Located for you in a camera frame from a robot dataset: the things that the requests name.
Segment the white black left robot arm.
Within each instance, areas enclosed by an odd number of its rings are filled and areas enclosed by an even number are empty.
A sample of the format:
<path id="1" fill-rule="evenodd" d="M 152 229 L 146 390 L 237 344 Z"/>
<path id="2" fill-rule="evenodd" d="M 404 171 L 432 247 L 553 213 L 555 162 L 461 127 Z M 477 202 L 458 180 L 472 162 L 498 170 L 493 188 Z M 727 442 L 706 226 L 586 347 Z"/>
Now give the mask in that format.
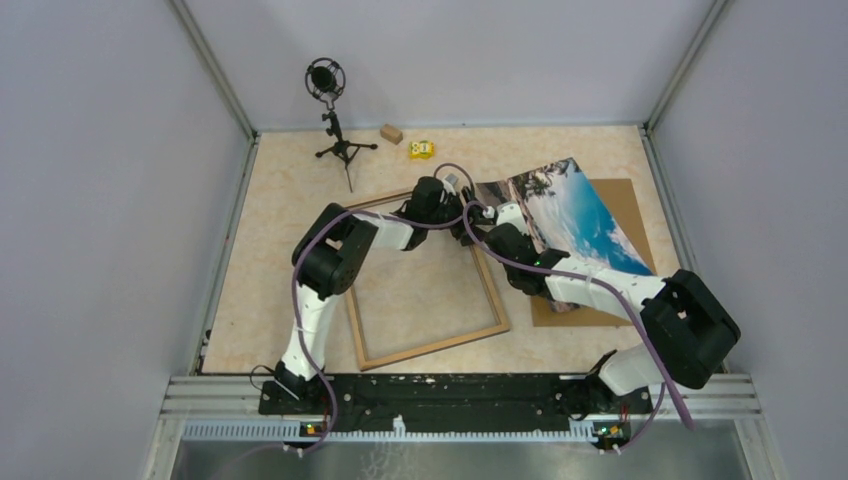
<path id="1" fill-rule="evenodd" d="M 382 215 L 328 204 L 292 255 L 295 322 L 285 353 L 274 369 L 283 401 L 297 413 L 319 404 L 313 379 L 325 366 L 330 324 L 338 301 L 353 285 L 373 248 L 411 251 L 431 230 L 447 229 L 463 210 L 458 179 L 422 177 L 411 196 L 393 213 Z"/>

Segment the brown cardboard backing board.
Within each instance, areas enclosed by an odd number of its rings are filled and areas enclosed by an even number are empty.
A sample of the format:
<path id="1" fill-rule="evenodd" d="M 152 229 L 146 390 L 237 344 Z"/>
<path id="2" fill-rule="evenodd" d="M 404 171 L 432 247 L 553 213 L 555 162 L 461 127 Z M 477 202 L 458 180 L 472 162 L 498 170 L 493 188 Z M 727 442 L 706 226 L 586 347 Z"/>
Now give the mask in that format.
<path id="1" fill-rule="evenodd" d="M 635 247 L 640 258 L 646 263 L 652 274 L 656 267 L 650 250 L 648 236 L 643 225 L 632 181 L 629 179 L 592 179 L 591 185 L 599 198 L 611 212 L 624 234 Z M 534 327 L 626 327 L 629 320 L 597 311 L 588 307 L 570 307 L 567 311 L 554 311 L 549 303 L 541 298 L 530 300 L 532 325 Z"/>

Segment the beach landscape photo print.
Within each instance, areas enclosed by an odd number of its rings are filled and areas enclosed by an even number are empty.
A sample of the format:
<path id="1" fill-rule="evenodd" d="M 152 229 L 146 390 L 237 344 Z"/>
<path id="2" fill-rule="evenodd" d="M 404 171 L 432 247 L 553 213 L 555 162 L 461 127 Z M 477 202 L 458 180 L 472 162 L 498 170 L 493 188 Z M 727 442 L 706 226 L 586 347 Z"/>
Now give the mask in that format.
<path id="1" fill-rule="evenodd" d="M 522 265 L 492 252 L 486 233 L 479 238 L 496 260 L 546 276 L 554 310 L 588 307 L 629 319 L 663 288 L 599 198 L 578 163 L 568 158 L 477 186 L 480 204 L 472 215 L 492 214 L 532 238 L 536 251 L 570 253 L 552 269 Z"/>

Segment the wooden picture frame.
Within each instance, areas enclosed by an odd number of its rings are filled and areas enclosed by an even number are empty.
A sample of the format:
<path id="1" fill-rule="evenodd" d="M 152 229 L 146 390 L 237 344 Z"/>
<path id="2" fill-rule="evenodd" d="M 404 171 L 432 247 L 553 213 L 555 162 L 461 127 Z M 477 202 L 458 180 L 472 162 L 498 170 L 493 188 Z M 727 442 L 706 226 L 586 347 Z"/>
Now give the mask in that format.
<path id="1" fill-rule="evenodd" d="M 447 230 L 412 251 L 372 248 L 345 306 L 362 372 L 511 329 L 485 254 Z"/>

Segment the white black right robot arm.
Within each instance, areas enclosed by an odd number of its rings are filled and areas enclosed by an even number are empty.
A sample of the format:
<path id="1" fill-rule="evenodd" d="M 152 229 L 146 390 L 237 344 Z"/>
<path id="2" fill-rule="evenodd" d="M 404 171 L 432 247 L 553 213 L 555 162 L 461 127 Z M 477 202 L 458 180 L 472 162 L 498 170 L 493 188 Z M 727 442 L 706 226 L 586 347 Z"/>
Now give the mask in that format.
<path id="1" fill-rule="evenodd" d="M 487 248 L 510 285 L 531 297 L 574 303 L 630 321 L 641 344 L 605 355 L 586 385 L 589 404 L 612 412 L 627 394 L 660 383 L 701 389 L 741 338 L 731 315 L 689 270 L 626 273 L 564 251 L 537 251 L 515 202 L 486 207 Z"/>

